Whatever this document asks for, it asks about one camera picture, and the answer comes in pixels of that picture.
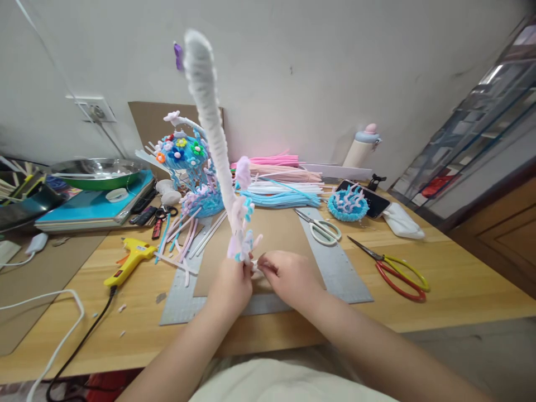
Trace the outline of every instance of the red-handled scissors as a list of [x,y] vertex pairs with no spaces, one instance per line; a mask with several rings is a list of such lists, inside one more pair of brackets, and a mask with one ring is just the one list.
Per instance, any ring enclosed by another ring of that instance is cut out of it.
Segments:
[[[381,277],[384,278],[384,280],[387,282],[387,284],[392,287],[397,293],[401,294],[405,298],[412,300],[414,302],[426,302],[426,294],[424,292],[430,291],[430,286],[428,285],[428,282],[426,279],[420,274],[419,271],[417,271],[415,268],[413,268],[411,265],[409,265],[407,262],[396,259],[394,257],[379,255],[372,250],[369,250],[367,247],[359,243],[358,241],[355,241],[353,238],[348,236],[348,238],[360,249],[365,251],[368,255],[370,255],[373,259],[376,260],[376,268],[378,269],[378,272],[380,273]],[[416,276],[419,278],[422,285],[416,284],[414,281],[409,279],[403,272],[400,271],[400,269],[394,264],[395,262],[404,265],[409,270],[411,270]],[[387,271],[392,276],[400,279],[402,282],[408,284],[413,289],[415,289],[418,293],[418,295],[412,295],[409,294],[402,289],[400,289],[398,286],[396,286],[393,281],[389,279],[387,274],[385,273]]]

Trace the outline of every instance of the hot glue gun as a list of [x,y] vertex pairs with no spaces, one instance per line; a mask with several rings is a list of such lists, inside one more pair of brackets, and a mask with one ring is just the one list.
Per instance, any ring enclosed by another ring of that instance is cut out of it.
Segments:
[[132,237],[122,238],[125,248],[130,250],[130,253],[122,260],[117,261],[121,268],[111,277],[104,281],[106,286],[121,286],[128,278],[141,260],[152,258],[156,247],[149,246],[146,242],[137,240]]

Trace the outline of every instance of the blue book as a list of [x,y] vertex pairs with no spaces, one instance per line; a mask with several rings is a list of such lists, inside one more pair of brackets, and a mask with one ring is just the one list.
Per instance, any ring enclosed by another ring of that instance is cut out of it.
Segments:
[[89,224],[91,227],[102,226],[99,222],[112,225],[115,222],[117,225],[122,225],[140,195],[145,194],[149,187],[152,187],[153,182],[154,178],[150,170],[141,171],[138,180],[128,185],[127,198],[116,203],[111,203],[106,199],[109,190],[101,192],[84,190],[36,220],[36,227],[69,226],[73,223],[80,223],[83,226]]

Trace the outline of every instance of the pipe cleaner birdcage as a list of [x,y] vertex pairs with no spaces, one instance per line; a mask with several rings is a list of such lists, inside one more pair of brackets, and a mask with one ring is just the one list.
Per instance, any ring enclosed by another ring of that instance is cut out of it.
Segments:
[[[203,128],[190,119],[181,117],[179,111],[169,113],[164,120],[175,127],[175,132],[155,145],[156,160],[169,170],[176,189],[185,185],[190,190],[180,201],[182,213],[190,214],[200,209],[198,218],[217,214],[223,209],[222,193]],[[179,130],[180,125],[190,126],[194,137]],[[188,180],[180,179],[184,170]]]

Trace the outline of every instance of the green bowl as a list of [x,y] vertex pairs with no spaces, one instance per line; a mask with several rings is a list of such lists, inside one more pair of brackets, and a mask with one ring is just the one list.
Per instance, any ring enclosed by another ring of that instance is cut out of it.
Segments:
[[115,190],[134,183],[143,165],[137,161],[126,159],[77,159],[61,162],[50,167],[52,173],[61,174],[91,174],[94,178],[64,178],[67,184],[81,190],[104,191]]

